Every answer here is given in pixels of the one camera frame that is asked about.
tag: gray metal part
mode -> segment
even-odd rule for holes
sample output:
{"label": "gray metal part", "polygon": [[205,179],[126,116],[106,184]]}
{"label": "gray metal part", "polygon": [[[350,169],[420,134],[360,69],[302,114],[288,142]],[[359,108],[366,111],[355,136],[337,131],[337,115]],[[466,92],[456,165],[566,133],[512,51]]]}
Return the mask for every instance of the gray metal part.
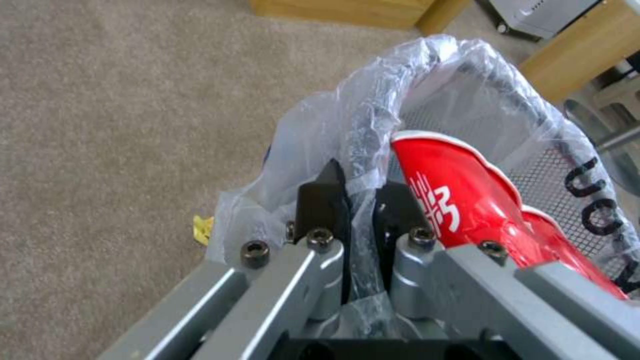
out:
{"label": "gray metal part", "polygon": [[442,330],[442,326],[431,319],[411,319],[400,314],[396,314],[398,326],[404,339],[431,339],[444,340],[449,337]]}
{"label": "gray metal part", "polygon": [[319,283],[322,284],[323,290],[309,315],[313,320],[325,320],[340,311],[344,247],[340,241],[334,240],[328,251],[319,256],[321,258]]}
{"label": "gray metal part", "polygon": [[330,338],[340,327],[340,313],[335,313],[323,321],[309,320],[300,332],[300,338]]}
{"label": "gray metal part", "polygon": [[284,332],[301,333],[344,249],[333,241],[319,256],[298,244],[271,260],[193,359],[265,359]]}
{"label": "gray metal part", "polygon": [[184,358],[246,289],[242,273],[205,260],[99,359]]}
{"label": "gray metal part", "polygon": [[389,297],[397,313],[412,319],[425,318],[429,315],[429,299],[412,279],[421,277],[425,267],[433,261],[433,255],[443,250],[439,241],[436,241],[431,250],[411,246],[407,234],[396,241]]}
{"label": "gray metal part", "polygon": [[458,336],[489,329],[524,358],[614,358],[473,245],[436,253],[422,275],[430,312]]}
{"label": "gray metal part", "polygon": [[612,354],[640,359],[638,310],[560,263],[521,269],[515,277]]}

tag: white plastic edge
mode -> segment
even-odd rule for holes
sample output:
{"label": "white plastic edge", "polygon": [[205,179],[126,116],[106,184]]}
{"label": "white plastic edge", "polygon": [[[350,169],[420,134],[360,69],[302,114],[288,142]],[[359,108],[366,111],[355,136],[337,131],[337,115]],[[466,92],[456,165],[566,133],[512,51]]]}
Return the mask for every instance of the white plastic edge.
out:
{"label": "white plastic edge", "polygon": [[398,131],[391,136],[391,142],[394,143],[400,140],[414,140],[414,139],[429,139],[436,140],[439,142],[449,143],[458,147],[461,147],[469,152],[471,152],[487,169],[494,172],[498,175],[513,191],[516,195],[517,206],[522,209],[522,197],[520,196],[520,192],[518,188],[509,180],[507,175],[504,175],[502,170],[497,168],[494,164],[490,163],[484,156],[473,146],[467,144],[466,142],[451,137],[449,135],[444,135],[441,133],[435,133],[433,131],[424,131],[424,130],[402,130]]}

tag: clear plastic wrap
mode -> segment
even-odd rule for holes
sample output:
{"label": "clear plastic wrap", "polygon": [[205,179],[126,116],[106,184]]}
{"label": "clear plastic wrap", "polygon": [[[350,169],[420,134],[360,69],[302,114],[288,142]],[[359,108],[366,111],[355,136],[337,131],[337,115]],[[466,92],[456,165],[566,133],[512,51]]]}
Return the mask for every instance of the clear plastic wrap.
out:
{"label": "clear plastic wrap", "polygon": [[[345,79],[333,92],[314,94],[278,123],[261,175],[250,185],[222,193],[207,257],[239,265],[248,239],[275,251],[294,220],[298,186],[316,178],[332,158],[342,165],[352,202],[351,270],[354,299],[343,313],[359,337],[393,336],[393,310],[384,293],[372,236],[375,189],[402,180],[389,146],[402,128],[439,131],[481,151],[516,184],[524,201],[554,216],[569,239],[615,276],[640,259],[638,239],[615,204],[613,185],[584,134],[544,101],[522,75],[487,43],[446,35],[399,45]],[[596,159],[592,168],[589,161]],[[598,183],[575,196],[574,188]],[[594,202],[600,205],[590,207]],[[584,209],[596,229],[583,226]],[[616,264],[605,267],[610,261]],[[367,327],[375,323],[384,329]]]}

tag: gray metal bar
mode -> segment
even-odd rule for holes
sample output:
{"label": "gray metal bar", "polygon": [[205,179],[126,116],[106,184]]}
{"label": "gray metal bar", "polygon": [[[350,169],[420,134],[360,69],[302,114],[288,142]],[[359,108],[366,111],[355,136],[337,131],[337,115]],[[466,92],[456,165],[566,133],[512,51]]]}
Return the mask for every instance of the gray metal bar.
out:
{"label": "gray metal bar", "polygon": [[596,144],[596,150],[598,152],[613,150],[637,139],[638,137],[640,137],[640,123],[631,125],[622,131],[618,131],[617,133],[607,136]]}
{"label": "gray metal bar", "polygon": [[516,279],[622,359],[640,359],[640,315],[560,263],[521,269]]}
{"label": "gray metal bar", "polygon": [[267,358],[284,332],[301,332],[328,280],[322,264],[334,264],[323,260],[341,259],[342,251],[339,241],[322,256],[304,246],[285,245],[193,359]]}
{"label": "gray metal bar", "polygon": [[185,359],[246,289],[242,273],[205,260],[99,359]]}
{"label": "gray metal bar", "polygon": [[498,334],[523,358],[614,359],[473,245],[438,252],[423,274],[432,317],[461,337]]}

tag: floor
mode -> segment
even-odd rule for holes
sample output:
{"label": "floor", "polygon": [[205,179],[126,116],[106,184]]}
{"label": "floor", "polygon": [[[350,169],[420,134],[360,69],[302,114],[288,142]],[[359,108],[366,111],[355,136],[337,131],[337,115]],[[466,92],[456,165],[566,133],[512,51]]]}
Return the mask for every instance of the floor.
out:
{"label": "floor", "polygon": [[[0,0],[0,357],[95,357],[203,258],[194,214],[250,182],[278,118],[416,38],[247,0]],[[446,30],[513,62],[473,5]]]}

